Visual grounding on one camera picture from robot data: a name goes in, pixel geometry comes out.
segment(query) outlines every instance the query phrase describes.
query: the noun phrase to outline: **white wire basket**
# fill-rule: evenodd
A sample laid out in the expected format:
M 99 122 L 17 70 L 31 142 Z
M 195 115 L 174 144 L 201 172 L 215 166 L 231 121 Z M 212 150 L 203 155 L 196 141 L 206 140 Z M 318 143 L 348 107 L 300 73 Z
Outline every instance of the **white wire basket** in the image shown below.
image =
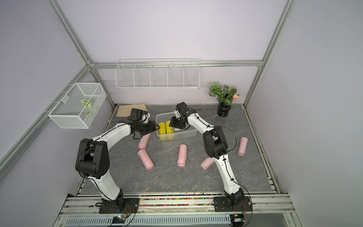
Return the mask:
M 119 89 L 199 89 L 199 60 L 117 62 Z
M 75 83 L 48 114 L 62 129 L 88 129 L 106 93 L 99 83 Z

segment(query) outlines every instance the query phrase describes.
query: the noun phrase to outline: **yellow sponge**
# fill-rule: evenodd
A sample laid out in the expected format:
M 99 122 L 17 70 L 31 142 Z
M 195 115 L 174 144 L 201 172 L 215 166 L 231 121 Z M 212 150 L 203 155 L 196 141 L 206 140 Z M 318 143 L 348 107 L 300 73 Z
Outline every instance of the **yellow sponge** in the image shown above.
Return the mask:
M 163 135 L 166 134 L 166 128 L 165 128 L 165 123 L 164 122 L 160 122 L 159 123 L 160 129 L 159 129 L 159 134 Z M 161 136 L 160 140 L 166 140 L 166 136 Z
M 170 121 L 167 121 L 166 124 L 165 124 L 166 133 L 167 134 L 174 133 L 174 128 L 170 127 L 169 125 L 170 125 Z M 172 139 L 174 139 L 174 136 L 173 135 L 168 135 L 167 138 L 168 138 L 168 140 L 172 140 Z

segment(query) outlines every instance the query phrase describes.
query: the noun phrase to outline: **white wall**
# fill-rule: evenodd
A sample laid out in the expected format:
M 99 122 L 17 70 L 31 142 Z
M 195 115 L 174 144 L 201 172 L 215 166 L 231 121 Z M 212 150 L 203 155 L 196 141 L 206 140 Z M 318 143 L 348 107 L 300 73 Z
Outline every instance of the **white wall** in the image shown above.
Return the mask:
M 0 182 L 1 227 L 53 225 L 68 193 L 74 194 L 81 179 L 75 170 L 79 142 L 100 135 L 110 113 L 106 101 L 89 129 L 61 129 L 48 120 Z
M 96 62 L 262 59 L 286 0 L 59 0 Z
M 363 226 L 362 12 L 297 1 L 248 107 L 303 226 Z
M 0 31 L 1 159 L 83 62 L 45 0 L 0 1 Z
M 1 158 L 83 62 L 45 0 L 0 1 L 0 31 Z M 0 182 L 1 227 L 53 225 L 80 180 L 74 169 L 80 140 L 101 134 L 110 113 L 105 102 L 87 130 L 49 120 Z
M 115 84 L 115 69 L 100 69 L 101 75 L 111 97 L 118 104 L 187 104 L 218 103 L 216 97 L 210 97 L 211 82 L 219 81 L 222 86 L 235 85 L 238 100 L 235 103 L 244 103 L 248 90 L 256 75 L 257 67 L 201 67 L 200 89 L 171 89 L 171 90 L 120 90 Z

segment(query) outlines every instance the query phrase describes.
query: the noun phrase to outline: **black flower pot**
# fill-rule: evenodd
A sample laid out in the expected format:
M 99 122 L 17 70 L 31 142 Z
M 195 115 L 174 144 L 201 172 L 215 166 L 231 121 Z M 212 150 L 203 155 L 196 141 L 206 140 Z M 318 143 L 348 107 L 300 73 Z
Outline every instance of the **black flower pot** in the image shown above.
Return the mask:
M 217 114 L 221 117 L 227 117 L 229 110 L 232 108 L 232 106 L 224 105 L 224 102 L 218 103 L 218 110 Z

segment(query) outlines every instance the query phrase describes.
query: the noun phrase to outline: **white robotic arm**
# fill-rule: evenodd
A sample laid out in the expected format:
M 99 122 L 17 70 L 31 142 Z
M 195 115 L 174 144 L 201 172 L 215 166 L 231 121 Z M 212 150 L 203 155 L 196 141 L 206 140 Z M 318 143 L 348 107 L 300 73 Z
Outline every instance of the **white robotic arm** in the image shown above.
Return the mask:
M 116 212 L 124 208 L 123 192 L 110 175 L 109 149 L 131 133 L 135 137 L 135 132 L 143 136 L 158 130 L 160 127 L 155 121 L 148 121 L 149 117 L 146 111 L 132 109 L 127 120 L 117 123 L 98 137 L 83 139 L 79 144 L 76 170 L 82 177 L 92 181 L 102 194 L 103 203 L 115 208 L 113 210 Z
M 185 124 L 194 126 L 204 138 L 204 147 L 208 156 L 213 158 L 221 174 L 224 191 L 231 209 L 239 208 L 244 199 L 244 193 L 237 183 L 228 160 L 227 142 L 220 126 L 213 126 L 202 119 L 196 110 L 189 109 L 182 102 L 176 106 L 175 117 L 171 119 L 170 126 L 184 129 Z

